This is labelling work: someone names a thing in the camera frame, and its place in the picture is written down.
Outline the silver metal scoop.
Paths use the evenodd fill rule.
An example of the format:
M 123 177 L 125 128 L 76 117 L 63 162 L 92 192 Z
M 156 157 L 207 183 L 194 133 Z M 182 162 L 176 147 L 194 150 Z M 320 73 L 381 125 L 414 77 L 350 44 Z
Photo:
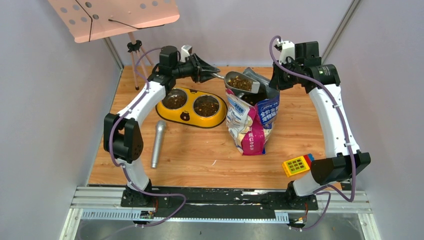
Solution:
M 225 76 L 213 73 L 212 76 L 222 79 L 225 87 L 233 93 L 258 94 L 260 91 L 261 84 L 259 81 L 237 71 L 229 71 Z

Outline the yellow double pet bowl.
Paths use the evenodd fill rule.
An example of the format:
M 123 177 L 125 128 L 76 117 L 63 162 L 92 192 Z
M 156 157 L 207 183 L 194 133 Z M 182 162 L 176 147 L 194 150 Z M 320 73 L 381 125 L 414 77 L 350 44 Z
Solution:
M 176 87 L 155 106 L 155 110 L 166 121 L 211 129 L 225 121 L 228 106 L 218 95 Z

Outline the cat food bag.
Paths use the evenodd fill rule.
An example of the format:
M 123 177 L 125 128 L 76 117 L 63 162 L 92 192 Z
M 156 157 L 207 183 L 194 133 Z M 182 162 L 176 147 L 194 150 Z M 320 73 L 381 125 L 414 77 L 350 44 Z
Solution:
M 241 73 L 260 82 L 259 93 L 234 93 L 225 87 L 228 100 L 225 124 L 235 147 L 243 156 L 264 155 L 276 124 L 280 92 L 270 88 L 270 80 L 250 67 Z

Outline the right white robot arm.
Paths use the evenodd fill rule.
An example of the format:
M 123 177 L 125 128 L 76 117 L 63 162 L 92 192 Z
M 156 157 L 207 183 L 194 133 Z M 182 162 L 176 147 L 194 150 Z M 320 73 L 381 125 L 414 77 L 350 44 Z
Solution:
M 368 152 L 362 152 L 350 129 L 342 101 L 339 72 L 335 65 L 324 64 L 317 41 L 293 43 L 275 36 L 269 43 L 273 72 L 269 87 L 284 91 L 301 85 L 312 100 L 322 129 L 325 159 L 314 160 L 305 176 L 292 182 L 285 195 L 286 204 L 298 209 L 305 196 L 315 195 L 333 183 L 350 181 L 352 202 L 357 175 L 370 163 Z

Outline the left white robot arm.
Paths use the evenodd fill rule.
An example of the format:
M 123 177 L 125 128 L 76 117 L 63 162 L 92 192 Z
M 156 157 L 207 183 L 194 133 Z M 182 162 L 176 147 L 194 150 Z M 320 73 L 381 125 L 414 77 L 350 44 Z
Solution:
M 220 69 L 202 60 L 195 53 L 183 53 L 175 46 L 159 49 L 159 61 L 153 67 L 141 92 L 117 114 L 104 118 L 103 147 L 113 164 L 120 167 L 127 180 L 125 200 L 140 207 L 149 206 L 158 193 L 152 193 L 152 183 L 144 171 L 141 155 L 144 142 L 141 125 L 151 110 L 175 87 L 176 81 L 191 78 L 204 83 L 215 77 Z

